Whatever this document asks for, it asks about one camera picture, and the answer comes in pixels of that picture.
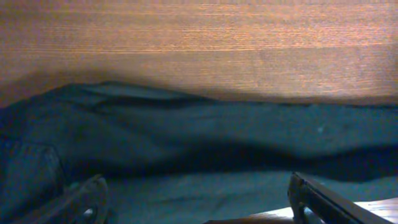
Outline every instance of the dark blue fabric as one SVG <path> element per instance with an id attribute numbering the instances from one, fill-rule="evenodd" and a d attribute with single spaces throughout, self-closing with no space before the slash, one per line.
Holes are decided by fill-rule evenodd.
<path id="1" fill-rule="evenodd" d="M 120 223 L 201 223 L 288 206 L 290 171 L 314 175 L 350 200 L 398 197 L 396 114 L 395 106 L 223 102 L 107 82 L 4 108 L 0 134 L 52 146 L 59 162 L 47 166 L 61 167 L 68 183 L 104 174 Z M 37 181 L 66 184 L 51 174 L 31 180 L 33 168 L 7 161 L 2 170 L 24 174 L 12 181 L 27 178 L 36 189 L 0 192 L 7 215 L 20 205 L 6 206 L 13 198 L 5 194 L 36 194 Z"/>

